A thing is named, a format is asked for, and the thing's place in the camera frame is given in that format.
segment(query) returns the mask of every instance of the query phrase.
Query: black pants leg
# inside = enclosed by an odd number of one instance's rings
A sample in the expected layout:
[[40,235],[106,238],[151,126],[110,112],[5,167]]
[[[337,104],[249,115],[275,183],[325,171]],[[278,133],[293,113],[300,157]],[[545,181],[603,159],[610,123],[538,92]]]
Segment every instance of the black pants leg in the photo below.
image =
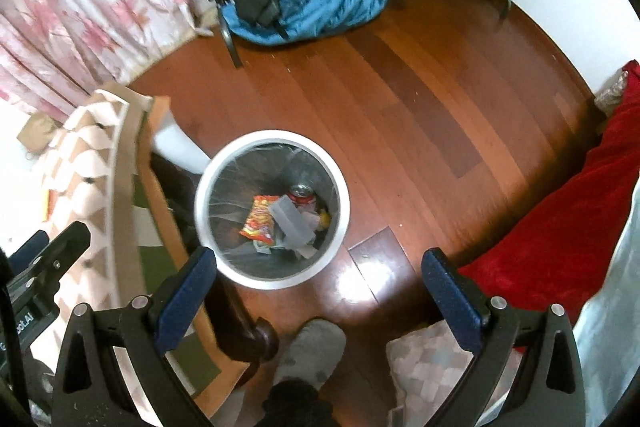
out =
[[264,418],[255,427],[340,427],[333,407],[303,380],[285,380],[273,386],[262,404]]

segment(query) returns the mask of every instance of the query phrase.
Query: silver screw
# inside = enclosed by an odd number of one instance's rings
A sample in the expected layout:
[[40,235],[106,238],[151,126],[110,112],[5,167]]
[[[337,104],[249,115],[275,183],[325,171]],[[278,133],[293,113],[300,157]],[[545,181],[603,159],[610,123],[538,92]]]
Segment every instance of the silver screw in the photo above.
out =
[[74,308],[74,315],[81,317],[86,313],[88,309],[89,309],[89,306],[87,306],[86,303],[81,302],[80,304],[78,304],[78,306]]
[[131,305],[137,309],[140,310],[142,308],[144,308],[146,306],[146,303],[149,302],[149,299],[146,295],[138,295],[137,297],[135,297],[132,301],[131,301]]
[[551,312],[558,317],[562,317],[564,315],[564,308],[562,304],[551,304]]
[[491,297],[490,302],[491,306],[493,306],[497,310],[503,310],[507,307],[507,301],[504,299],[504,297],[496,295],[495,297]]

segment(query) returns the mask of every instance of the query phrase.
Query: orange snack bag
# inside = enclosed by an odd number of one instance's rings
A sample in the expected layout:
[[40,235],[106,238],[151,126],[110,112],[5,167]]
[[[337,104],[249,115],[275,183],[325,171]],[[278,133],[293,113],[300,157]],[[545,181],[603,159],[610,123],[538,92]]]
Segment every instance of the orange snack bag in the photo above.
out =
[[248,239],[262,241],[270,247],[275,245],[273,217],[269,205],[278,201],[279,196],[254,196],[254,204],[244,222],[240,235]]

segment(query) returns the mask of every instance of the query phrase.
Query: can lid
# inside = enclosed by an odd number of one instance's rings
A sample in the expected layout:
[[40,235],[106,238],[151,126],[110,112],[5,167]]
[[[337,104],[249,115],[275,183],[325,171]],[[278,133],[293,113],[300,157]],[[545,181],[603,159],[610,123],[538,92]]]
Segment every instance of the can lid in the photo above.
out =
[[304,185],[302,183],[291,185],[289,187],[289,192],[297,198],[308,198],[309,196],[314,195],[314,190],[308,185]]

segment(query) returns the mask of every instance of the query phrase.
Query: person's leg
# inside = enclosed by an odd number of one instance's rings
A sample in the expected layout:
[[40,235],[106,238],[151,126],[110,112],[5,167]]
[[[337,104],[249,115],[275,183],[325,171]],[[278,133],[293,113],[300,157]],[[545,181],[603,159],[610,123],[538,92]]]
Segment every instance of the person's leg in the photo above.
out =
[[335,324],[309,321],[287,348],[276,369],[274,386],[255,427],[339,427],[330,403],[318,390],[344,353],[346,338]]

